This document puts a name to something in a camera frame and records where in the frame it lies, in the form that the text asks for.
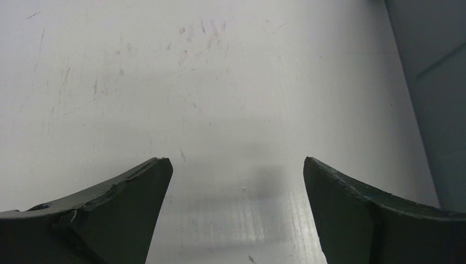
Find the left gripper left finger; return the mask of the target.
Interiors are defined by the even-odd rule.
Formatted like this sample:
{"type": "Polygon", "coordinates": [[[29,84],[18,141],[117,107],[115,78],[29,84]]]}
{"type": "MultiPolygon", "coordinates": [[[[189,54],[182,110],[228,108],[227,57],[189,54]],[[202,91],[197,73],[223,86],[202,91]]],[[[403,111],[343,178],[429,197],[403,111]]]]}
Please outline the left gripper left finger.
{"type": "Polygon", "coordinates": [[[26,211],[1,213],[1,263],[145,263],[170,184],[168,158],[26,211]]]}

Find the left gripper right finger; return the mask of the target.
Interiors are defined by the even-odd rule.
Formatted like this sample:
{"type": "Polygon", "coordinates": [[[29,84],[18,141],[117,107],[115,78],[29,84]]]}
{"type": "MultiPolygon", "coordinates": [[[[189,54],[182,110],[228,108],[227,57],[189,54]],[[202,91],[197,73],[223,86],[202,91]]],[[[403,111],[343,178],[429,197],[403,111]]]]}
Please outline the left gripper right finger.
{"type": "Polygon", "coordinates": [[[313,157],[303,178],[328,263],[465,263],[465,214],[351,178],[313,157]]]}

